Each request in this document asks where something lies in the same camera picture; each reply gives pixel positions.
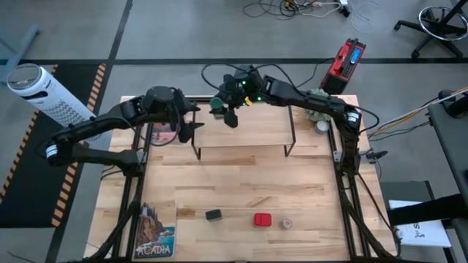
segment white cylindrical speaker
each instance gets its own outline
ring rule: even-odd
[[[92,111],[40,66],[17,66],[8,74],[7,85],[10,90],[63,127],[95,117]]]

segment red battery charger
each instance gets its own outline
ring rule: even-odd
[[[336,54],[320,87],[328,94],[343,93],[365,49],[366,45],[358,39],[348,39]]]

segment white cable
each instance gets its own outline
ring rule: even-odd
[[[440,99],[440,100],[438,100],[438,101],[436,101],[436,102],[428,103],[427,105],[422,106],[422,107],[420,107],[420,108],[418,108],[418,109],[416,109],[416,110],[410,111],[409,113],[405,113],[405,114],[403,114],[403,115],[401,115],[401,116],[399,116],[399,117],[396,117],[396,118],[394,118],[394,119],[392,119],[392,120],[389,120],[389,121],[387,121],[387,122],[385,122],[385,123],[382,123],[382,124],[380,124],[380,127],[385,126],[385,125],[387,125],[387,124],[389,124],[389,123],[393,123],[394,121],[397,121],[397,120],[399,120],[399,119],[401,119],[401,118],[404,118],[404,117],[406,117],[406,116],[408,116],[408,115],[410,115],[410,114],[412,114],[412,113],[415,113],[415,112],[424,110],[424,109],[426,109],[427,107],[431,106],[432,104],[438,104],[438,103],[440,103],[440,102],[444,102],[444,101],[446,101],[446,100],[448,100],[448,99],[450,99],[450,98],[453,98],[454,96],[457,96],[457,95],[459,95],[459,94],[462,94],[463,92],[467,92],[467,90],[462,90],[462,91],[459,91],[459,92],[457,92],[457,93],[455,93],[455,94],[452,94],[452,95],[450,95],[450,96],[448,96],[448,97],[445,97],[444,99]]]
[[[314,15],[314,14],[311,14],[311,13],[304,13],[304,12],[302,12],[301,10],[299,10],[299,13],[300,13],[301,15],[308,15],[308,16],[312,16],[312,17],[315,17],[315,18],[324,18],[324,17],[326,17],[328,14],[330,14],[330,13],[332,13],[332,12],[334,12],[334,11],[337,11],[338,9],[341,8],[341,4],[338,3],[338,2],[336,2],[336,3],[313,2],[313,3],[312,3],[312,7],[323,7],[323,6],[325,6],[325,5],[337,5],[338,7],[335,8],[335,9],[332,9],[332,10],[330,10],[330,11],[328,11],[328,12],[326,12],[324,15]]]
[[[363,33],[363,34],[370,34],[370,33],[374,33],[374,30],[375,30],[375,26],[370,22],[370,19],[365,17],[364,15],[362,15],[360,12],[359,12],[359,9],[364,5],[364,4],[371,4],[375,7],[380,7],[380,4],[375,2],[375,1],[365,1],[365,2],[362,2],[360,4],[356,4],[355,6],[353,5],[353,3],[348,0],[348,4],[351,8],[351,26],[356,29],[357,31],[359,31],[360,33]],[[354,22],[352,21],[353,17],[357,17],[359,20],[363,21],[364,23],[367,23],[368,25],[370,25],[372,27],[372,30],[371,31],[362,31],[360,30],[355,24]]]

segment wooden table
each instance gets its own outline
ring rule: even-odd
[[[340,97],[347,103],[358,105],[356,96]],[[273,122],[282,118],[281,111],[278,113],[277,118],[272,119]],[[264,129],[268,121],[258,123],[258,129],[265,135],[261,136],[262,146],[249,147],[245,141],[238,139],[242,147],[203,149],[201,161],[197,160],[189,143],[174,142],[163,148],[150,149],[143,202],[163,204],[160,207],[165,208],[161,209],[159,217],[175,221],[176,249],[172,260],[349,259],[328,135],[314,131],[312,123],[305,119],[303,109],[293,107],[292,113],[297,142],[289,157],[285,157],[282,150],[282,145],[290,141],[290,137],[284,133],[286,128]],[[207,112],[199,112],[197,116],[203,114]],[[256,114],[266,113],[251,111],[249,114],[255,119]],[[239,118],[239,123],[242,122],[248,123],[249,120]],[[229,133],[225,136],[251,137],[243,133]],[[114,130],[110,150],[129,148],[132,138],[131,130]],[[360,148],[369,149],[365,134],[361,135]],[[380,209],[385,211],[374,165],[363,161],[360,172]],[[97,250],[94,246],[100,246],[116,225],[123,188],[124,178],[121,174],[111,175],[101,182],[88,238],[90,245],[86,247],[85,256],[92,255]],[[394,254],[391,232],[380,219],[359,181],[358,192],[367,226],[384,247]],[[221,221],[208,222],[205,219],[205,212],[213,209],[222,211]],[[171,210],[176,211],[176,217],[168,216]],[[254,228],[254,213],[271,213],[273,226],[267,229]],[[283,218],[292,221],[292,229],[283,230],[279,227]],[[353,231],[355,244],[361,251],[354,224]],[[127,235],[128,229],[123,236],[122,255],[127,246]]]

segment robotic arm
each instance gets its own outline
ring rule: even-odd
[[[233,76],[224,76],[224,83],[220,85],[218,94],[211,100],[211,113],[223,115],[224,122],[229,127],[235,128],[238,125],[235,108],[258,101],[279,107],[292,105],[328,114],[335,121],[343,145],[341,172],[349,176],[358,174],[361,162],[358,141],[362,115],[352,105],[336,97],[299,91],[291,84],[273,77],[265,76],[262,79],[259,72],[251,65],[241,66]]]
[[[185,143],[203,123],[185,123],[184,115],[198,110],[200,108],[191,103],[180,89],[153,87],[146,95],[117,104],[108,113],[76,125],[70,124],[55,133],[46,149],[47,160],[52,166],[81,161],[116,165],[124,172],[135,169],[140,166],[140,160],[134,150],[114,153],[84,148],[79,142],[112,129],[128,129],[144,123],[169,123],[170,128],[177,132],[179,141]]]

